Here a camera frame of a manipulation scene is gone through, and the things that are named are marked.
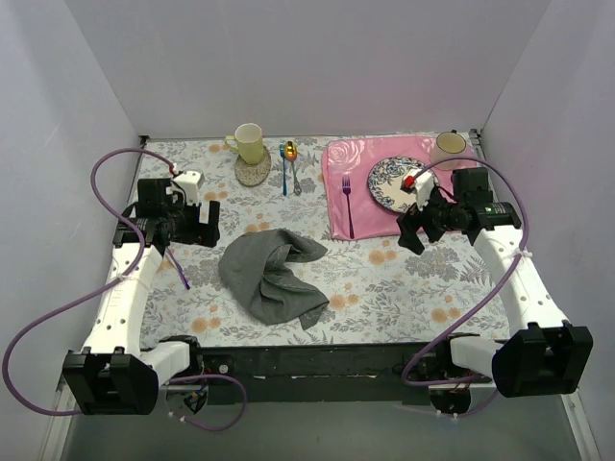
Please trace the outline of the grey cloth napkin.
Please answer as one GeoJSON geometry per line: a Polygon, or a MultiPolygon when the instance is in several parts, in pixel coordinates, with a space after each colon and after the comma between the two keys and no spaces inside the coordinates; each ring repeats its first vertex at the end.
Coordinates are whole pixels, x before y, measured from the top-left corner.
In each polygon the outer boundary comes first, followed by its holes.
{"type": "Polygon", "coordinates": [[[328,249],[290,230],[246,233],[232,242],[218,263],[218,274],[237,303],[268,325],[299,320],[302,329],[315,326],[328,297],[298,279],[287,264],[321,259],[328,249]]]}

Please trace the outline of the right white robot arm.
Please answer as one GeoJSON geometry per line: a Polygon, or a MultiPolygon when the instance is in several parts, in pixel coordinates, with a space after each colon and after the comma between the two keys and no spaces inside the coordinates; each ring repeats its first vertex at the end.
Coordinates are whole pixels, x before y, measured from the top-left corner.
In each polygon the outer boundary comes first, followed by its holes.
{"type": "Polygon", "coordinates": [[[410,360],[402,378],[408,380],[423,356],[442,345],[444,351],[434,358],[442,383],[484,376],[506,398],[575,392],[593,338],[588,328],[570,323],[540,278],[527,250],[525,214],[495,200],[484,167],[455,170],[452,184],[453,198],[447,200],[426,171],[406,174],[401,189],[415,193],[416,202],[397,219],[398,243],[419,255],[425,247],[418,231],[431,243],[448,231],[467,236],[496,283],[486,298],[501,298],[509,337],[498,342],[451,328],[410,360]]]}

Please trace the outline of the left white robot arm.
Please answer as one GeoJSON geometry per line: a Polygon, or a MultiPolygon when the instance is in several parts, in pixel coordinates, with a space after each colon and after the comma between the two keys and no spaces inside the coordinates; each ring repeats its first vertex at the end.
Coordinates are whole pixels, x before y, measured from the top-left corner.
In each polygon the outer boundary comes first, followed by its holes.
{"type": "Polygon", "coordinates": [[[205,370],[193,336],[164,338],[140,348],[140,329],[157,270],[172,243],[213,248],[220,205],[209,203],[202,222],[204,176],[184,171],[173,178],[143,179],[137,199],[121,214],[112,240],[108,280],[92,330],[79,352],[63,361],[62,375],[86,415],[147,415],[159,388],[177,377],[197,382],[205,370]]]}

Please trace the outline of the blue floral plate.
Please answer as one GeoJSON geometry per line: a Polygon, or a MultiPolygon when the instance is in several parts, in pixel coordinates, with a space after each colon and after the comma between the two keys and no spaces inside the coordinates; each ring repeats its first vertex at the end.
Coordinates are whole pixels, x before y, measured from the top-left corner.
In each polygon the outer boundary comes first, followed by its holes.
{"type": "MultiPolygon", "coordinates": [[[[381,206],[397,213],[405,213],[414,205],[414,197],[401,190],[403,176],[411,168],[422,170],[424,167],[425,164],[415,158],[391,157],[382,159],[368,175],[369,192],[381,206]]],[[[439,180],[435,175],[434,182],[435,186],[439,185],[439,180]]]]}

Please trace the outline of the floral tablecloth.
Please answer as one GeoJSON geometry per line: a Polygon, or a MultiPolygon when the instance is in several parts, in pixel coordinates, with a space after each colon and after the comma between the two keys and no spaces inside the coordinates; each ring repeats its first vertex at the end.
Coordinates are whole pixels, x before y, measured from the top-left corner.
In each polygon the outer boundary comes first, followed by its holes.
{"type": "Polygon", "coordinates": [[[427,342],[445,328],[493,339],[508,334],[499,298],[486,297],[493,281],[479,256],[460,234],[428,245],[422,255],[400,248],[395,238],[344,242],[330,233],[321,157],[324,137],[296,141],[302,194],[286,174],[283,195],[280,142],[265,144],[272,156],[267,180],[253,188],[234,173],[234,154],[219,140],[151,140],[140,163],[142,178],[162,177],[174,161],[205,176],[205,202],[220,203],[221,237],[212,249],[173,245],[171,251],[190,284],[165,259],[155,275],[140,330],[140,345],[188,334],[204,347],[427,342]],[[314,262],[296,264],[294,274],[320,289],[329,305],[307,330],[298,321],[268,326],[249,316],[225,288],[218,262],[226,246],[247,232],[286,229],[311,238],[328,251],[314,262]]]}

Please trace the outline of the cream mug dark rim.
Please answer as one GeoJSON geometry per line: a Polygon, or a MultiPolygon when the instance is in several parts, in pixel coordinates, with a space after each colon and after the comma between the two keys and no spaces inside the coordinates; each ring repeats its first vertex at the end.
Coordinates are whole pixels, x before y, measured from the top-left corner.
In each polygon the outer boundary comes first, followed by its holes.
{"type": "Polygon", "coordinates": [[[436,168],[439,170],[454,170],[458,167],[460,163],[459,158],[465,153],[466,148],[467,142],[457,130],[440,133],[433,141],[430,161],[442,160],[442,163],[436,165],[436,168]]]}

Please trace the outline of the purple fork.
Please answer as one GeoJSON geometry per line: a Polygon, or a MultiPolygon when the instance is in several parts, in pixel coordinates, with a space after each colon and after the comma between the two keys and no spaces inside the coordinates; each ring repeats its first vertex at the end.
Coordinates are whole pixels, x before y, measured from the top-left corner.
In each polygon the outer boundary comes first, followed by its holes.
{"type": "Polygon", "coordinates": [[[349,175],[344,175],[342,177],[342,193],[345,195],[346,197],[346,203],[347,203],[347,212],[348,212],[348,224],[349,224],[349,235],[351,239],[355,238],[355,231],[354,231],[354,223],[353,223],[353,217],[352,217],[352,208],[351,208],[351,201],[350,201],[350,196],[352,193],[352,187],[351,187],[351,182],[350,182],[350,176],[349,175]]]}

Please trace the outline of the round woven coaster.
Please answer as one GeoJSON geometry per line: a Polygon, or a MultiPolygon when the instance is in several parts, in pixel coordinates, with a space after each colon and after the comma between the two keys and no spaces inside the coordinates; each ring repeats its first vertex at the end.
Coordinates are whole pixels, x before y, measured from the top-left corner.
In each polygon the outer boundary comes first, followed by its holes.
{"type": "Polygon", "coordinates": [[[271,156],[266,147],[263,148],[262,158],[258,164],[248,164],[243,158],[237,157],[234,164],[236,179],[247,187],[254,187],[263,183],[271,171],[271,156]]]}

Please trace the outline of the pink floral placemat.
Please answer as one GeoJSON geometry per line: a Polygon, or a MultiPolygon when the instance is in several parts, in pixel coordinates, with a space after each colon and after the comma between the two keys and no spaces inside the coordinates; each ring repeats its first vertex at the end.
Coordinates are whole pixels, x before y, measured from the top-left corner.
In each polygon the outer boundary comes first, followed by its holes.
{"type": "Polygon", "coordinates": [[[322,156],[331,236],[359,240],[400,233],[397,216],[416,202],[403,178],[431,163],[433,135],[338,139],[322,156]]]}

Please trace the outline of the yellow-green mug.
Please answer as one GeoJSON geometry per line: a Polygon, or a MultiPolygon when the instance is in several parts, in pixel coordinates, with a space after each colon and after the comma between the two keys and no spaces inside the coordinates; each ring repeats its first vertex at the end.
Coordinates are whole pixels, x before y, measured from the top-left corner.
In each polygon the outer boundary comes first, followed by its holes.
{"type": "Polygon", "coordinates": [[[262,129],[255,123],[242,124],[234,134],[226,136],[225,146],[238,154],[247,164],[259,164],[264,151],[262,129]]]}

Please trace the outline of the gold bowl spoon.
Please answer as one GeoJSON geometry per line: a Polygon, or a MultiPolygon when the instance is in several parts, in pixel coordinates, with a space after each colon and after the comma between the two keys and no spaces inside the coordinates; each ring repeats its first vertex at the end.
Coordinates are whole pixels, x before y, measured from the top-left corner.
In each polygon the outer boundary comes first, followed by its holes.
{"type": "Polygon", "coordinates": [[[298,158],[298,151],[296,145],[292,141],[286,141],[284,143],[284,156],[287,161],[290,162],[292,177],[293,177],[293,192],[295,195],[300,196],[302,194],[302,187],[297,177],[297,170],[295,162],[298,158]]]}

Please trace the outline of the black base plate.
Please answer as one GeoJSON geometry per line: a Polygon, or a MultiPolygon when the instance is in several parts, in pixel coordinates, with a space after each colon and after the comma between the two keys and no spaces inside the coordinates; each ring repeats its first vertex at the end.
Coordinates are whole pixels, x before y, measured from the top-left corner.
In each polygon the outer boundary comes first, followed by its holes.
{"type": "Polygon", "coordinates": [[[440,345],[421,359],[405,385],[402,371],[423,348],[421,342],[268,347],[202,347],[197,364],[178,373],[171,385],[195,391],[205,387],[211,405],[240,402],[392,401],[404,405],[447,403],[461,411],[493,395],[494,384],[478,378],[453,382],[468,372],[454,366],[440,345]]]}

